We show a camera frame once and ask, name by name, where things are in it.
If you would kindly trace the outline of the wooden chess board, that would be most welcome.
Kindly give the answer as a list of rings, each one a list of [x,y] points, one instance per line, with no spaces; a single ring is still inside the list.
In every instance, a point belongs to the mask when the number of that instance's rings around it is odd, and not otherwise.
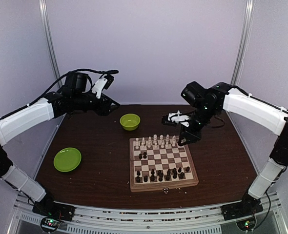
[[[129,140],[130,190],[159,191],[196,186],[199,179],[187,145],[179,137],[154,135]]]

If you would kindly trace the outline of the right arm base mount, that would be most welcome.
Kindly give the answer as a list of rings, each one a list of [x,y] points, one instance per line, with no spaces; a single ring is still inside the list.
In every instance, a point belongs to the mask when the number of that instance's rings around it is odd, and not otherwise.
[[[248,232],[257,226],[256,214],[262,212],[262,205],[256,205],[250,210],[245,210],[242,202],[223,205],[221,207],[224,221],[235,220],[239,230]]]

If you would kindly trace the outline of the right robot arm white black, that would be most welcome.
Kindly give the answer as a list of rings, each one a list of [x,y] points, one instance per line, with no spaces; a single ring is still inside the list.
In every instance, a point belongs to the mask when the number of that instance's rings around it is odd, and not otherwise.
[[[195,110],[188,115],[176,116],[175,122],[182,126],[180,146],[199,141],[202,128],[221,111],[238,114],[277,135],[268,161],[238,204],[242,215],[250,214],[257,207],[257,200],[288,166],[288,109],[267,103],[224,82],[206,89],[193,81],[186,85],[181,96]]]

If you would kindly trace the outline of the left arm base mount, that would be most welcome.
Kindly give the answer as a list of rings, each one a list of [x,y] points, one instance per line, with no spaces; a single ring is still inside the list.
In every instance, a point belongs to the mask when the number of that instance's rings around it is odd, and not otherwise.
[[[45,233],[55,232],[65,221],[72,221],[75,207],[60,203],[54,203],[51,211],[45,210],[40,204],[35,204],[32,209],[33,213],[42,215],[40,220],[40,228]]]

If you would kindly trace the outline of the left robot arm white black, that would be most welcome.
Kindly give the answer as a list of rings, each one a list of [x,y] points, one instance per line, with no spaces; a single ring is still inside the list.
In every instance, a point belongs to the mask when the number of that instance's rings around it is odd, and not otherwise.
[[[94,111],[107,116],[119,103],[103,94],[110,87],[117,70],[77,69],[61,76],[64,85],[56,92],[47,88],[31,103],[0,117],[0,179],[34,202],[47,216],[54,216],[58,206],[53,196],[37,181],[19,169],[3,149],[10,140],[32,127],[75,111]]]

